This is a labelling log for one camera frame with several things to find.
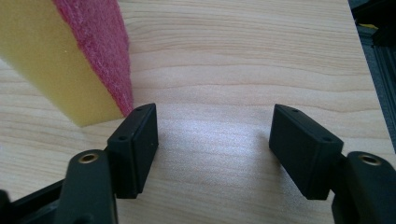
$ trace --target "wood grain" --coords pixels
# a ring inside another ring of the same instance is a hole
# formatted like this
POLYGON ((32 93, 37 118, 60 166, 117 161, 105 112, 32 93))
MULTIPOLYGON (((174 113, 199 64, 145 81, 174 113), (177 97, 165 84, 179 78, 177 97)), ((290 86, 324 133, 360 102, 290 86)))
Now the wood grain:
MULTIPOLYGON (((347 1, 120 1, 134 105, 158 106, 160 147, 120 223, 333 223, 268 148, 274 104, 303 110, 396 164, 347 1)), ((79 128, 0 62, 0 189, 12 200, 64 177, 121 123, 79 128)))

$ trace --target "black plastic part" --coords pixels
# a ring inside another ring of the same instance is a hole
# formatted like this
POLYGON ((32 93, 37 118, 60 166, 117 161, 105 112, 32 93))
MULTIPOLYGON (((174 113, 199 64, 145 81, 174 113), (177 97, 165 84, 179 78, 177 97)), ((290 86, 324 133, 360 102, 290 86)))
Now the black plastic part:
POLYGON ((59 199, 63 182, 63 180, 55 182, 12 203, 13 219, 19 219, 19 223, 25 223, 28 222, 24 220, 25 217, 32 218, 36 216, 42 217, 40 223, 52 223, 53 214, 56 210, 56 206, 54 206, 56 204, 53 202, 59 199), (42 209, 50 203, 52 206, 48 206, 48 209, 42 209))
POLYGON ((346 182, 360 224, 396 223, 396 172, 384 159, 366 152, 347 155, 346 182))
POLYGON ((392 47, 396 44, 395 0, 371 0, 352 8, 357 24, 373 24, 379 29, 373 35, 376 46, 392 47))
POLYGON ((134 199, 143 192, 157 147, 156 106, 142 105, 107 140, 117 198, 134 199))
POLYGON ((358 224, 359 214, 350 194, 345 177, 347 158, 342 155, 331 168, 331 188, 335 196, 332 201, 332 216, 336 224, 358 224))
POLYGON ((0 223, 9 223, 11 202, 9 201, 8 194, 0 190, 0 223))
POLYGON ((117 223, 107 154, 87 150, 69 162, 55 224, 117 223))
POLYGON ((340 159, 343 144, 303 112, 275 105, 270 148, 307 199, 327 199, 331 166, 340 159))

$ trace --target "sponge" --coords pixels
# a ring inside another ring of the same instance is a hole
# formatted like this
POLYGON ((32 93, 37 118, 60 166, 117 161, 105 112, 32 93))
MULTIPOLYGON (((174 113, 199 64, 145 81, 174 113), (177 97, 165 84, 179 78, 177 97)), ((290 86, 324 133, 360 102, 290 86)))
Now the sponge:
POLYGON ((132 111, 116 0, 2 1, 0 56, 79 126, 132 111))

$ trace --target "screw hole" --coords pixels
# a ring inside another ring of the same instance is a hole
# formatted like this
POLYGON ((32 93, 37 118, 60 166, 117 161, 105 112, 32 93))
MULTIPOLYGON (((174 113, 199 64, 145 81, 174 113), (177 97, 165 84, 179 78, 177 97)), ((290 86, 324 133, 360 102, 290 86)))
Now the screw hole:
POLYGON ((332 139, 330 137, 323 137, 322 139, 326 142, 332 142, 332 139))
POLYGON ((369 165, 375 165, 375 166, 381 165, 381 161, 369 155, 359 155, 359 159, 361 159, 364 163, 369 165))
POLYGON ((78 162, 79 163, 90 163, 90 162, 96 161, 98 158, 99 158, 98 154, 90 153, 90 154, 86 154, 86 155, 80 157, 78 159, 78 162))

